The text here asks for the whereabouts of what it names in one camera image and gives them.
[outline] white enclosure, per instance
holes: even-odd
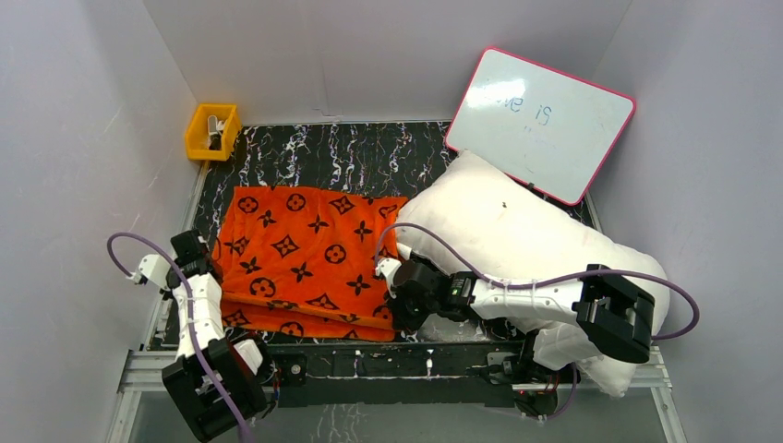
[[[196,101],[138,1],[2,11],[0,440],[102,441],[154,301],[107,260],[106,238],[164,244],[179,229]]]
[[[776,0],[6,2],[0,437],[105,439],[155,295],[104,241],[179,230],[197,102],[245,124],[451,119],[494,45],[636,99],[591,193],[605,232],[702,307],[661,344],[684,430],[780,440],[780,23]],[[664,331],[689,319],[673,297]]]

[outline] wire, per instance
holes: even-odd
[[[155,245],[151,240],[148,240],[147,238],[142,237],[141,235],[138,235],[136,233],[114,233],[106,241],[106,249],[109,252],[109,258],[125,275],[127,275],[127,277],[132,277],[133,274],[131,274],[130,271],[127,270],[127,268],[122,265],[122,263],[120,263],[120,261],[117,259],[116,255],[114,254],[113,243],[114,240],[116,240],[119,237],[132,238],[152,248],[156,253],[158,253],[159,256],[163,257],[163,259],[166,260],[166,262],[168,262],[169,266],[171,266],[171,269],[174,271],[176,276],[182,282],[183,286],[185,286],[185,292],[187,294],[187,298],[186,298],[187,320],[188,320],[187,330],[190,333],[190,341],[193,344],[193,350],[196,352],[196,358],[199,360],[199,364],[201,364],[201,368],[204,369],[204,373],[210,379],[212,385],[214,385],[214,387],[218,390],[221,397],[223,398],[223,401],[225,401],[226,406],[228,406],[228,409],[234,415],[234,418],[236,419],[236,422],[239,425],[240,439],[244,442],[254,441],[255,438],[253,438],[250,432],[250,427],[247,425],[247,422],[245,422],[245,417],[239,411],[239,408],[236,407],[236,403],[234,403],[234,400],[232,400],[228,391],[225,390],[225,388],[223,387],[223,383],[221,383],[220,380],[217,378],[215,371],[213,371],[210,365],[207,363],[207,359],[204,357],[204,353],[201,351],[201,347],[199,346],[199,340],[196,338],[196,327],[193,324],[193,289],[190,287],[190,283],[187,282],[185,273],[182,272],[182,270],[179,268],[179,266],[177,266],[174,260],[168,254],[166,254],[166,252],[162,250],[160,246]]]
[[[556,412],[552,413],[552,415],[545,415],[545,418],[547,420],[551,420],[553,418],[558,418],[561,416],[566,409],[568,409],[569,406],[571,406],[571,403],[573,403],[573,399],[576,397],[576,363],[571,363],[571,369],[573,371],[573,380],[571,382],[571,392],[568,394],[568,400],[565,401],[565,404],[563,404],[563,407],[558,409]]]
[[[274,365],[274,362],[271,362],[271,374],[270,374],[270,377],[267,378],[266,380],[262,381],[261,384],[262,385],[266,385],[267,383],[269,383],[270,380],[274,378],[275,374],[277,374],[277,366]]]
[[[274,382],[272,383],[272,390],[274,391],[274,393],[272,395],[270,407],[261,416],[261,420],[267,418],[267,415],[269,415],[272,411],[274,411],[274,408],[277,407],[277,402],[280,400],[280,373],[281,372],[282,369],[275,369],[275,371],[272,372],[272,376],[274,377]]]
[[[451,252],[452,255],[454,255],[454,257],[460,260],[462,264],[464,264],[468,269],[470,269],[481,280],[488,282],[489,284],[495,286],[496,288],[506,287],[506,285],[503,282],[492,280],[485,273],[478,270],[469,261],[467,261],[464,257],[462,257],[451,245],[449,245],[448,243],[446,243],[445,240],[440,238],[436,233],[433,233],[432,231],[425,228],[424,226],[419,226],[418,224],[408,223],[408,222],[399,222],[399,223],[390,224],[389,226],[386,227],[386,229],[384,229],[380,233],[380,237],[378,238],[378,242],[376,243],[375,246],[376,266],[378,266],[378,262],[380,260],[379,254],[380,254],[381,245],[383,245],[383,238],[386,237],[386,234],[389,233],[390,230],[394,228],[404,228],[404,227],[417,229],[423,233],[426,233],[427,235],[429,235],[430,237],[438,241],[438,243],[440,243],[443,247],[448,249],[449,252]],[[561,275],[559,277],[555,277],[554,279],[537,281],[535,283],[535,286],[536,288],[543,288],[545,286],[551,286],[553,284],[562,283],[564,281],[578,280],[578,279],[596,277],[601,275],[621,275],[623,277],[634,277],[636,279],[652,281],[670,288],[674,292],[681,295],[682,298],[684,298],[685,301],[688,302],[688,305],[691,306],[691,310],[693,311],[693,317],[691,318],[691,322],[688,323],[684,328],[677,330],[675,332],[671,332],[669,334],[663,334],[663,335],[654,335],[652,337],[652,340],[663,341],[663,340],[676,339],[693,330],[693,328],[695,328],[696,325],[699,323],[699,318],[701,317],[701,311],[699,310],[699,305],[696,304],[696,301],[693,299],[693,297],[691,297],[689,293],[687,293],[684,289],[672,283],[671,281],[661,279],[660,277],[656,277],[655,275],[645,274],[643,272],[636,272],[635,270],[622,270],[622,269],[584,270],[582,272],[574,272],[573,274]],[[533,285],[534,285],[533,283],[509,284],[508,289],[519,290],[519,291],[530,291],[533,289]]]

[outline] whiteboard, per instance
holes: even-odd
[[[446,145],[471,150],[516,180],[575,205],[635,107],[618,92],[487,48]]]

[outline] pink whiteboard frame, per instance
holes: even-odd
[[[465,88],[465,92],[463,94],[463,99],[460,101],[460,105],[457,107],[457,112],[454,113],[454,118],[452,119],[452,123],[449,125],[449,130],[446,131],[446,137],[443,139],[443,142],[446,144],[446,147],[449,148],[450,150],[455,151],[455,152],[459,152],[460,150],[458,150],[454,146],[450,145],[449,142],[447,141],[449,139],[449,133],[452,132],[452,127],[454,126],[454,124],[457,121],[457,116],[460,114],[460,109],[462,109],[462,107],[463,107],[465,95],[467,95],[467,92],[470,89],[470,85],[473,84],[473,79],[476,77],[476,71],[478,71],[478,65],[481,64],[481,60],[484,59],[484,54],[486,54],[488,51],[497,51],[499,53],[509,55],[511,57],[514,57],[514,58],[517,58],[519,60],[522,60],[524,62],[530,63],[532,65],[536,65],[536,66],[539,66],[539,67],[543,67],[544,69],[548,69],[548,70],[550,70],[552,72],[556,72],[556,73],[558,73],[558,74],[560,74],[562,76],[565,76],[565,77],[568,77],[568,78],[573,78],[574,80],[581,81],[581,82],[583,82],[585,84],[588,84],[588,85],[590,85],[592,87],[599,88],[600,90],[605,90],[606,92],[610,92],[612,94],[618,95],[618,96],[620,96],[622,98],[625,98],[625,99],[628,99],[628,100],[631,101],[631,112],[628,114],[628,118],[626,118],[625,122],[623,122],[622,126],[620,127],[620,131],[618,131],[618,133],[615,136],[614,140],[612,140],[611,146],[609,146],[609,149],[607,150],[607,153],[604,155],[604,158],[601,159],[601,163],[598,164],[598,167],[596,168],[596,171],[593,173],[593,176],[590,177],[590,180],[587,182],[587,186],[584,187],[584,190],[582,191],[582,195],[576,201],[574,201],[574,202],[564,201],[564,200],[558,198],[557,196],[553,196],[553,195],[551,195],[551,194],[549,194],[547,192],[544,192],[541,189],[538,189],[537,187],[535,187],[535,184],[534,184],[534,189],[535,190],[537,190],[538,192],[541,192],[542,194],[545,194],[545,195],[547,195],[547,196],[549,196],[551,198],[554,198],[554,199],[558,200],[560,203],[562,203],[564,205],[575,206],[575,205],[579,204],[579,202],[584,199],[584,195],[587,194],[587,189],[589,189],[590,185],[593,184],[593,180],[596,179],[596,176],[598,175],[598,171],[601,170],[601,167],[604,165],[604,162],[607,160],[607,157],[609,156],[609,153],[614,149],[614,145],[617,144],[617,140],[620,138],[620,134],[622,134],[622,131],[625,130],[625,126],[628,125],[628,122],[631,121],[631,117],[633,117],[633,114],[636,113],[636,100],[634,100],[633,97],[631,97],[631,96],[625,95],[625,94],[617,92],[615,90],[611,90],[611,89],[603,87],[601,85],[597,85],[596,83],[593,83],[592,81],[589,81],[589,80],[585,80],[584,78],[578,78],[577,76],[573,76],[573,75],[568,74],[566,72],[562,72],[562,71],[560,71],[558,69],[555,69],[554,67],[542,65],[542,64],[540,64],[538,62],[534,62],[533,60],[528,60],[528,59],[526,59],[524,57],[521,57],[521,56],[519,56],[517,54],[512,54],[512,53],[509,53],[508,51],[504,51],[501,48],[497,48],[495,46],[489,46],[486,49],[484,49],[484,51],[481,53],[481,57],[478,59],[478,63],[476,64],[476,69],[473,70],[473,75],[470,76],[470,81],[468,82],[467,87]],[[525,180],[521,180],[521,179],[519,179],[517,177],[514,177],[511,174],[506,174],[506,175],[508,175],[512,179],[516,180],[517,182],[522,183],[523,185],[527,185],[527,182],[525,182]]]

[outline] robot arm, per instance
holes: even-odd
[[[587,270],[602,269],[590,265]],[[605,354],[629,363],[649,359],[655,299],[618,275],[595,276],[530,290],[509,289],[530,281],[504,281],[497,287],[473,272],[447,276],[421,260],[379,262],[387,281],[395,327],[415,330],[430,314],[455,321],[478,316],[540,318],[563,323],[538,332],[536,363],[552,370]]]
[[[181,233],[172,238],[172,246],[176,252],[175,263],[193,291],[192,318],[187,314],[185,286],[161,256],[144,257],[130,279],[136,284],[152,282],[176,300],[179,347],[175,361],[163,370],[163,385],[193,434],[200,441],[210,441],[236,426],[236,420],[206,377],[193,348],[188,324],[193,323],[199,348],[246,419],[268,408],[263,384],[275,376],[275,367],[257,335],[241,341],[225,337],[220,311],[223,294],[220,273],[199,233]]]

